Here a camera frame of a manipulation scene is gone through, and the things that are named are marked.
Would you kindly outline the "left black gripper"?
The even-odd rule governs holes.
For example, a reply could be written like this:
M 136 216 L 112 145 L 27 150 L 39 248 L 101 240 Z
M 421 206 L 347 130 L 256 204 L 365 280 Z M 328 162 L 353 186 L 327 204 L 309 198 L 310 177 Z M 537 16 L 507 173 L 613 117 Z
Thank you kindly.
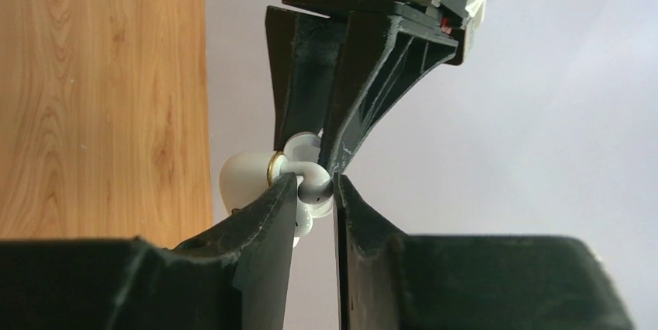
M 476 29 L 476 0 L 282 2 L 326 16 L 361 11 L 347 20 L 269 6 L 265 15 L 273 148 L 324 128 L 319 163 L 330 174 L 345 171 L 373 127 L 429 71 L 448 60 L 463 64 Z

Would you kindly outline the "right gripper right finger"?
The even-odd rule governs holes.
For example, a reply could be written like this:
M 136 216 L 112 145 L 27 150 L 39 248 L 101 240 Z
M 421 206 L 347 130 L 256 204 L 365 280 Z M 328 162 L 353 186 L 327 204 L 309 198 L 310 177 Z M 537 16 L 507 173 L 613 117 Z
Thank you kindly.
M 547 235 L 412 235 L 334 177 L 343 329 L 631 329 L 583 242 Z

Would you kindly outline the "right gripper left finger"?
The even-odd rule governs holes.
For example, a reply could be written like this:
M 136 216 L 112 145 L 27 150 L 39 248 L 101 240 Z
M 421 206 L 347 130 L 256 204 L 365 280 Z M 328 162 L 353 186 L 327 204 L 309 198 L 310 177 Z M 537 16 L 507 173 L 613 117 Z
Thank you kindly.
M 141 238 L 1 243 L 3 329 L 281 329 L 296 178 L 173 249 Z

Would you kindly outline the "white earbud charging case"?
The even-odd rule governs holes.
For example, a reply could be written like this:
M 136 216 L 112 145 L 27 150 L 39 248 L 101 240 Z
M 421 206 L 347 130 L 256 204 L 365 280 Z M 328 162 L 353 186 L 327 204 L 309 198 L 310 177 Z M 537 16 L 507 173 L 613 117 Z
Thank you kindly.
M 220 195 L 227 212 L 246 207 L 260 197 L 278 177 L 293 174 L 292 162 L 319 161 L 321 137 L 312 132 L 294 134 L 280 151 L 241 152 L 224 163 L 220 171 Z

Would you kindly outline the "white earbud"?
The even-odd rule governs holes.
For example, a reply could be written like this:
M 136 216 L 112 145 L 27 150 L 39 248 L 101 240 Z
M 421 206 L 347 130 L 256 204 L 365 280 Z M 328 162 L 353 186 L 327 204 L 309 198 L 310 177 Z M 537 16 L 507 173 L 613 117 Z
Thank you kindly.
M 334 205 L 333 182 L 328 172 L 317 163 L 292 162 L 286 169 L 297 176 L 295 248 L 310 233 L 313 221 L 328 216 Z

